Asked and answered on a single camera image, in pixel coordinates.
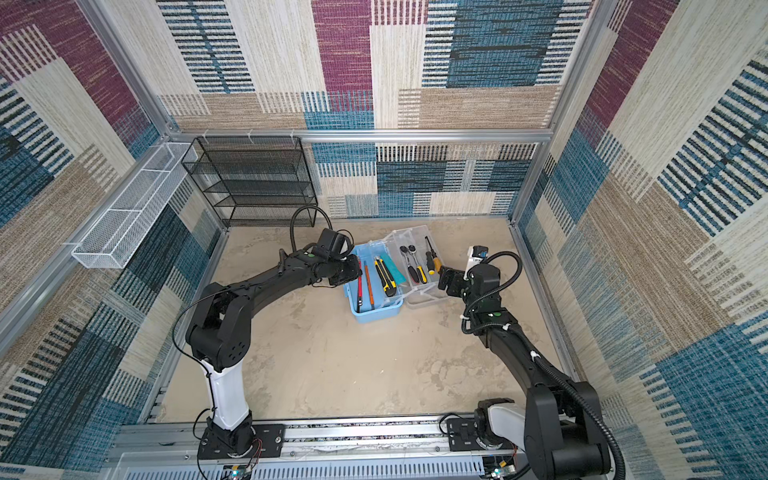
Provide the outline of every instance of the screwdriver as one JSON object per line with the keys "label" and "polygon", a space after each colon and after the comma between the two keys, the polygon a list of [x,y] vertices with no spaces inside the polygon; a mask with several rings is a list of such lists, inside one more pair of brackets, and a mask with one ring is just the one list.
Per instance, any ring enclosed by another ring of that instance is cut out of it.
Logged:
{"label": "screwdriver", "polygon": [[366,268],[366,280],[368,280],[368,295],[371,300],[371,310],[373,310],[373,288],[371,288],[371,274],[368,273],[368,262],[363,262],[362,264]]}
{"label": "screwdriver", "polygon": [[419,278],[422,280],[422,283],[427,283],[427,276],[424,274],[424,268],[419,263],[419,259],[416,258],[416,247],[413,245],[408,245],[408,251],[411,253],[411,257],[413,257],[413,262],[416,264],[416,269],[419,271]]}
{"label": "screwdriver", "polygon": [[402,245],[400,247],[400,253],[406,258],[406,263],[408,264],[408,274],[411,276],[413,283],[421,283],[419,281],[419,274],[416,272],[416,269],[413,268],[413,265],[411,265],[411,259],[408,258],[408,247]]}
{"label": "screwdriver", "polygon": [[429,274],[432,275],[434,272],[440,273],[440,270],[442,270],[442,262],[437,257],[435,249],[432,248],[432,242],[429,241],[429,237],[424,237],[424,240],[427,240],[427,245],[429,245],[429,252],[427,252],[427,268],[429,269]]}

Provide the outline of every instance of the white arm segment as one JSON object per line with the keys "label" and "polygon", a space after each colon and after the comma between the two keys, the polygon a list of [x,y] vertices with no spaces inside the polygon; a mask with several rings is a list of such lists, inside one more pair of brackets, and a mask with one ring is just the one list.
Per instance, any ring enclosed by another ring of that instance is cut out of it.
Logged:
{"label": "white arm segment", "polygon": [[224,369],[221,373],[211,364],[201,360],[210,372],[211,389],[214,391],[216,412],[214,423],[225,430],[234,430],[250,411],[243,391],[243,361]]}
{"label": "white arm segment", "polygon": [[497,403],[488,407],[491,431],[525,450],[525,409],[517,403]]}

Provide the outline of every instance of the orange pencil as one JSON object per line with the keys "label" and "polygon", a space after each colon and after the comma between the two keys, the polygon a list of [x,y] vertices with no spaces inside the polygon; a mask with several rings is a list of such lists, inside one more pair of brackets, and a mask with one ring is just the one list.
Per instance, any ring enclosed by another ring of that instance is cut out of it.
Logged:
{"label": "orange pencil", "polygon": [[368,295],[371,297],[371,309],[373,309],[373,289],[371,288],[371,276],[368,273],[368,263],[363,262],[363,265],[366,266],[366,280],[368,280]]}

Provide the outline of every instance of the black wire mesh shelf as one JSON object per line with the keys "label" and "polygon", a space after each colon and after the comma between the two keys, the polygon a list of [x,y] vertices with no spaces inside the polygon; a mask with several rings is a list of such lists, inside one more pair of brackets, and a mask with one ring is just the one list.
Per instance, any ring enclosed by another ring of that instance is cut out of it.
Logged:
{"label": "black wire mesh shelf", "polygon": [[[287,226],[297,207],[317,205],[298,138],[198,137],[190,151],[182,164],[228,227]],[[305,210],[296,225],[314,227],[316,217]]]}

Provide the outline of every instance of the patterned carpet wall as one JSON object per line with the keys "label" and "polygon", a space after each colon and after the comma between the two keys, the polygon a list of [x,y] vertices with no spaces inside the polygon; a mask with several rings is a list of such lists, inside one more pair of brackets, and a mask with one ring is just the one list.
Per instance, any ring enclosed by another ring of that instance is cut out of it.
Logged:
{"label": "patterned carpet wall", "polygon": [[104,0],[182,130],[541,128],[591,0]]}
{"label": "patterned carpet wall", "polygon": [[[158,133],[74,0],[0,1],[0,310]],[[0,476],[95,477],[219,230],[185,181],[125,270],[77,267],[0,359]]]}
{"label": "patterned carpet wall", "polygon": [[768,3],[620,0],[521,229],[635,478],[768,478]]}
{"label": "patterned carpet wall", "polygon": [[158,137],[74,0],[0,0],[0,310]]}
{"label": "patterned carpet wall", "polygon": [[537,144],[303,144],[331,217],[506,215]]}
{"label": "patterned carpet wall", "polygon": [[194,188],[181,184],[124,270],[78,266],[0,359],[3,478],[95,478],[138,420],[220,236]]}

